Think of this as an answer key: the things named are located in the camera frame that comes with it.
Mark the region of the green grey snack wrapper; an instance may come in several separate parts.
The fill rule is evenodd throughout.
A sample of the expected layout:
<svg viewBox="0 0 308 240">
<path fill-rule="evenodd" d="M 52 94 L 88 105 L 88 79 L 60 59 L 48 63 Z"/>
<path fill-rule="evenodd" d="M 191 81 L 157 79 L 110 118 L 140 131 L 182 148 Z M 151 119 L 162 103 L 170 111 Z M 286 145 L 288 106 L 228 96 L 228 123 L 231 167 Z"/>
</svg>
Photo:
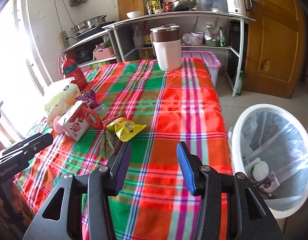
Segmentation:
<svg viewBox="0 0 308 240">
<path fill-rule="evenodd" d="M 109 131 L 107 128 L 104 129 L 103 134 L 101 136 L 101 147 L 100 147 L 100 154 L 101 157 L 105 160 L 110 159 L 115 152 L 115 138 L 116 135 Z"/>
</svg>

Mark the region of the purple milk carton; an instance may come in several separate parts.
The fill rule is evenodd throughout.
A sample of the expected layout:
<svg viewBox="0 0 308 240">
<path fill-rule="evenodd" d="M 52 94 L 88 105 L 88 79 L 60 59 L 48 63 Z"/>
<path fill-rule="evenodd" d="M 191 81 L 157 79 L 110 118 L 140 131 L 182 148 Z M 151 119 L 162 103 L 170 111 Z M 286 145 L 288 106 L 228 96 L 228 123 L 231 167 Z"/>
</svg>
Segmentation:
<svg viewBox="0 0 308 240">
<path fill-rule="evenodd" d="M 266 178 L 258 183 L 258 186 L 267 193 L 273 193 L 280 187 L 280 182 L 277 179 L 275 173 L 270 171 Z"/>
</svg>

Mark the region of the white yogurt cup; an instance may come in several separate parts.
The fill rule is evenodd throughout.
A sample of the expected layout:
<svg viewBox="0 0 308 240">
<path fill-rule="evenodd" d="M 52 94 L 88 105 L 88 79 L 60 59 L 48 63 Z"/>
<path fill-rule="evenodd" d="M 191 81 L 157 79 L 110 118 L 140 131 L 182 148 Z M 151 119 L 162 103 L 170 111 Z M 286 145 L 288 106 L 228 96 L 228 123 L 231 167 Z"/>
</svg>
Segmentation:
<svg viewBox="0 0 308 240">
<path fill-rule="evenodd" d="M 252 176 L 255 181 L 262 181 L 269 173 L 268 164 L 265 161 L 259 161 L 252 168 Z"/>
</svg>

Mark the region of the yellow snack wrapper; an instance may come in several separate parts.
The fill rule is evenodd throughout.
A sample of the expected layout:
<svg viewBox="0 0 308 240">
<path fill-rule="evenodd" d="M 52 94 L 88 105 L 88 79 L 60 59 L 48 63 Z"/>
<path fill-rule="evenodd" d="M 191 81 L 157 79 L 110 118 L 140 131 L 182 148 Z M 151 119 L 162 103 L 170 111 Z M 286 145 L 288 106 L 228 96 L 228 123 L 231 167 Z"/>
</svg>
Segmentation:
<svg viewBox="0 0 308 240">
<path fill-rule="evenodd" d="M 146 125 L 135 124 L 126 118 L 117 118 L 110 122 L 106 128 L 117 135 L 122 142 L 127 142 L 140 133 Z"/>
</svg>

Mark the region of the red lid jelly cup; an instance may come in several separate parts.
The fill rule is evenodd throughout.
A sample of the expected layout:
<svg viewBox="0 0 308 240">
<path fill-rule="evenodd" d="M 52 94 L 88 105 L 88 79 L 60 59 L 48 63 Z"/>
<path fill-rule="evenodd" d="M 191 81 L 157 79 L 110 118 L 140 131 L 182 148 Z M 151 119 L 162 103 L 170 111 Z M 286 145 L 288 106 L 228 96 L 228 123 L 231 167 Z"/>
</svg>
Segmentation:
<svg viewBox="0 0 308 240">
<path fill-rule="evenodd" d="M 85 111 L 85 120 L 95 129 L 103 129 L 102 121 L 108 114 L 108 108 L 102 104 L 95 109 L 88 109 Z"/>
</svg>

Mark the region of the pink strawberry milk carton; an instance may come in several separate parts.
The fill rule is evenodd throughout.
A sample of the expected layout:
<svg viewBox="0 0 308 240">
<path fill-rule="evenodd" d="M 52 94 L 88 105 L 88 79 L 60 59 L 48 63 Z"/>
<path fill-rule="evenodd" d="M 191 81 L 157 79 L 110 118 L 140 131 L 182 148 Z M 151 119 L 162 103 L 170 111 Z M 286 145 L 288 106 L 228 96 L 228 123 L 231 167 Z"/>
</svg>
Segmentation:
<svg viewBox="0 0 308 240">
<path fill-rule="evenodd" d="M 90 127 L 85 119 L 87 110 L 89 110 L 89 106 L 84 101 L 77 101 L 72 105 L 57 122 L 62 132 L 75 141 L 79 141 Z"/>
</svg>

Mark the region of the purple plum snack bag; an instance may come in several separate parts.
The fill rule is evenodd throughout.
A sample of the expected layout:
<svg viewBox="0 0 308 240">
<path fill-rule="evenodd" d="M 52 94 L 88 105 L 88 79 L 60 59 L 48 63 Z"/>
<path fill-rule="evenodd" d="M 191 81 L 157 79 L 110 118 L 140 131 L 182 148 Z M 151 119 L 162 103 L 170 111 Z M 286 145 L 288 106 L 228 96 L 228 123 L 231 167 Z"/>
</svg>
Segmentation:
<svg viewBox="0 0 308 240">
<path fill-rule="evenodd" d="M 76 97 L 77 101 L 84 101 L 87 103 L 87 105 L 90 107 L 90 109 L 95 109 L 99 106 L 99 103 L 97 103 L 97 94 L 94 90 L 89 89 L 82 94 L 78 95 Z"/>
</svg>

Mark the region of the pink basket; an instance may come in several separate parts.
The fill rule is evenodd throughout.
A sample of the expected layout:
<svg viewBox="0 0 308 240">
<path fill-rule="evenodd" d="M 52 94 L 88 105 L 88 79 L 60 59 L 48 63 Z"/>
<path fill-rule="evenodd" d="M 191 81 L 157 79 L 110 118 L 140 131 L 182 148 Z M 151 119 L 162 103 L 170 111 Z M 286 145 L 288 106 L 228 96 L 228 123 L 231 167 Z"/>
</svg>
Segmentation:
<svg viewBox="0 0 308 240">
<path fill-rule="evenodd" d="M 113 47 L 110 46 L 108 48 L 96 49 L 93 52 L 93 56 L 96 60 L 105 60 L 105 59 L 109 59 L 115 56 L 115 53 L 114 53 Z"/>
</svg>

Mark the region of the green glass bottle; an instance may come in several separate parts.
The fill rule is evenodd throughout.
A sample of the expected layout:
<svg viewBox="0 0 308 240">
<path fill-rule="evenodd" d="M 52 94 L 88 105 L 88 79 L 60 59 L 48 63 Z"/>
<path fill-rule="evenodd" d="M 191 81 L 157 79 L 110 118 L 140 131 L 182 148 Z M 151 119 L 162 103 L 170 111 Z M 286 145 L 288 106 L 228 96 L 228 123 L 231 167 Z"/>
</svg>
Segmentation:
<svg viewBox="0 0 308 240">
<path fill-rule="evenodd" d="M 239 72 L 238 85 L 237 85 L 237 90 L 236 90 L 237 95 L 241 95 L 242 93 L 243 79 L 244 79 L 244 73 L 243 73 L 243 70 L 241 70 Z"/>
</svg>

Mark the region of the pink lid storage bin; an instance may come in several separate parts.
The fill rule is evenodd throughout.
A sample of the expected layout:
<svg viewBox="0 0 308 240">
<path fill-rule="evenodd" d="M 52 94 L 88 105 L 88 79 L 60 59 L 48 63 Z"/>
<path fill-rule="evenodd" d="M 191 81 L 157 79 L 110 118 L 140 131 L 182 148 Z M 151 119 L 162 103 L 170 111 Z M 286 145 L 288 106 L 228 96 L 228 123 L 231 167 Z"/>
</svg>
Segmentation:
<svg viewBox="0 0 308 240">
<path fill-rule="evenodd" d="M 211 81 L 216 86 L 217 76 L 221 63 L 216 55 L 211 51 L 182 51 L 183 59 L 197 58 L 200 59 L 208 68 L 210 73 Z"/>
</svg>

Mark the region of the white bowl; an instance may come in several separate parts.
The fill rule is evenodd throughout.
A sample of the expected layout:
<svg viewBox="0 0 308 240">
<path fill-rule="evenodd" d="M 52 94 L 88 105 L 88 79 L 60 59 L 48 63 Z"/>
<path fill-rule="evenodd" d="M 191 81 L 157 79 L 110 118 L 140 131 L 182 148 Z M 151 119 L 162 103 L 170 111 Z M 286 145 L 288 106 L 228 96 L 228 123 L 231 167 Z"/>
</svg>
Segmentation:
<svg viewBox="0 0 308 240">
<path fill-rule="evenodd" d="M 129 18 L 129 19 L 133 19 L 133 18 L 137 18 L 137 17 L 140 17 L 141 16 L 141 11 L 131 11 L 131 12 L 127 12 L 126 13 L 126 16 Z"/>
</svg>

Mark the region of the wooden door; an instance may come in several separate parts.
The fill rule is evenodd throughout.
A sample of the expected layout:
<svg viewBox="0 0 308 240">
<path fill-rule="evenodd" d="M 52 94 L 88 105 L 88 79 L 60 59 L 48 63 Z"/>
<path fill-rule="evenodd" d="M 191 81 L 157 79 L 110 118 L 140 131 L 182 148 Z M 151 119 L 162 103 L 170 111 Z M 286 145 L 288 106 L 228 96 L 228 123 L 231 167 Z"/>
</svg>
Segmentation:
<svg viewBox="0 0 308 240">
<path fill-rule="evenodd" d="M 290 98 L 303 65 L 305 13 L 298 0 L 253 0 L 243 89 Z"/>
</svg>

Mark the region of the wooden cutting board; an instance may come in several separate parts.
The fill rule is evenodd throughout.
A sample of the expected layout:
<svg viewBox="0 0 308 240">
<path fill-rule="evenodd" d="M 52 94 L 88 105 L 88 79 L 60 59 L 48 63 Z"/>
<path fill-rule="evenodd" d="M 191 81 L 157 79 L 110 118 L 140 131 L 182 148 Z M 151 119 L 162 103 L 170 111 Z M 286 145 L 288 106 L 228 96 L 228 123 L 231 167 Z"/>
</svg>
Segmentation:
<svg viewBox="0 0 308 240">
<path fill-rule="evenodd" d="M 117 0 L 119 20 L 128 19 L 127 13 L 140 11 L 140 15 L 145 15 L 144 0 Z"/>
</svg>

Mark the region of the green label sauce bottle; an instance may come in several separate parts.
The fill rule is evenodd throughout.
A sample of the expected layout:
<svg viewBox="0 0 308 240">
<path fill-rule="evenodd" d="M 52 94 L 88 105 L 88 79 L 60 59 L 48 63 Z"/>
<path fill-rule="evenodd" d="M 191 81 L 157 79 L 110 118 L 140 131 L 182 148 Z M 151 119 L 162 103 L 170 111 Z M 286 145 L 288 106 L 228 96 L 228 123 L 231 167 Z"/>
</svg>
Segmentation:
<svg viewBox="0 0 308 240">
<path fill-rule="evenodd" d="M 151 0 L 151 6 L 154 14 L 160 9 L 158 0 Z"/>
</svg>

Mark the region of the white electric kettle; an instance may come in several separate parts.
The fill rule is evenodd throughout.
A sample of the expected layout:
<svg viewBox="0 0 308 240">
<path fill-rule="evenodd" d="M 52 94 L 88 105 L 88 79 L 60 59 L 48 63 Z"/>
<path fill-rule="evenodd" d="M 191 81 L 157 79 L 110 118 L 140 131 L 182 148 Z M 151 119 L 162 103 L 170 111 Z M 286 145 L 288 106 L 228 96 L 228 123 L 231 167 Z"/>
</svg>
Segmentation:
<svg viewBox="0 0 308 240">
<path fill-rule="evenodd" d="M 253 0 L 227 0 L 228 14 L 247 16 L 254 9 Z"/>
</svg>

